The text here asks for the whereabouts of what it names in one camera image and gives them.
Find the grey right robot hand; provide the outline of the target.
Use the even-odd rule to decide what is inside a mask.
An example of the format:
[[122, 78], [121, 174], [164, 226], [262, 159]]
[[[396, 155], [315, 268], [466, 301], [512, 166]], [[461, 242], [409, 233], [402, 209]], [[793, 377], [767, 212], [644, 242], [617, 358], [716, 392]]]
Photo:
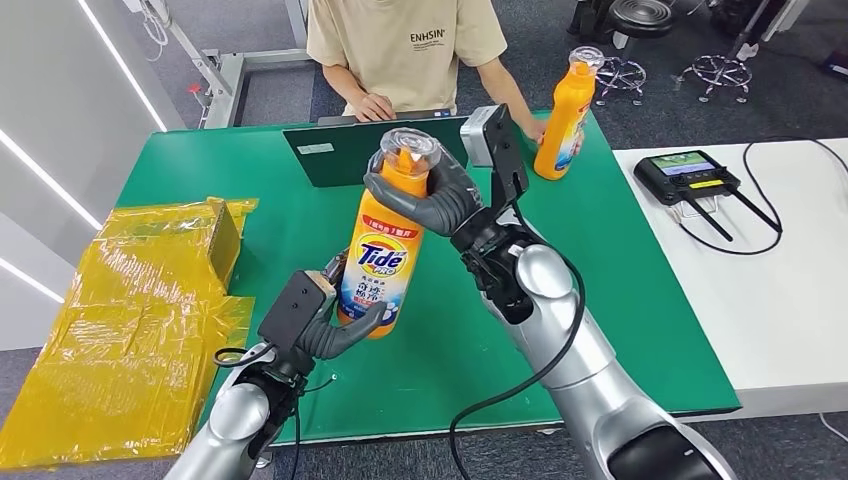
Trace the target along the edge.
[[379, 169], [382, 154], [375, 152], [368, 162], [363, 182], [384, 207], [443, 237], [451, 237], [472, 215], [483, 208], [477, 185], [466, 169], [449, 153], [429, 172], [427, 195], [415, 197], [389, 184]]

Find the person's left hand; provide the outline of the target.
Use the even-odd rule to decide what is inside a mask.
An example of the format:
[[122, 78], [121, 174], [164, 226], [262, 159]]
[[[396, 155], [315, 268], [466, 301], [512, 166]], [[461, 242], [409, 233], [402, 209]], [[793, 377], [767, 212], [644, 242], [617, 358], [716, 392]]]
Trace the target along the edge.
[[[538, 146], [540, 146], [544, 141], [545, 131], [547, 128], [547, 118], [531, 118], [530, 123], [527, 128], [524, 130], [525, 135], [533, 140]], [[574, 156], [578, 155], [582, 149], [582, 145], [585, 139], [585, 133], [582, 126], [576, 131], [576, 140], [572, 148], [572, 154]]]

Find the person's right hand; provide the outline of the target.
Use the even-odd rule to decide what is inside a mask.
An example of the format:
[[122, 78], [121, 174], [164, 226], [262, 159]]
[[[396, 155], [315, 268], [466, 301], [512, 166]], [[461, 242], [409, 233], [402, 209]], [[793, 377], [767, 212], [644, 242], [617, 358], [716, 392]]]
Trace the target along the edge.
[[376, 93], [359, 95], [352, 103], [354, 116], [360, 122], [395, 120], [397, 114], [390, 99]]

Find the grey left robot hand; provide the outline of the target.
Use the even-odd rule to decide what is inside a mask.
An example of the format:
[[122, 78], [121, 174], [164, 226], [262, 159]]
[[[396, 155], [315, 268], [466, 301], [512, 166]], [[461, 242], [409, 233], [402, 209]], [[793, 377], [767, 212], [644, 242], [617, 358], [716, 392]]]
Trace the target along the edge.
[[384, 301], [378, 301], [352, 323], [345, 325], [331, 323], [331, 317], [337, 309], [336, 304], [342, 300], [341, 282], [348, 252], [348, 248], [338, 252], [321, 271], [323, 280], [319, 282], [319, 285], [332, 286], [334, 293], [330, 297], [328, 306], [307, 324], [296, 342], [302, 351], [316, 359], [336, 358], [352, 345], [366, 338], [381, 324], [387, 309]]

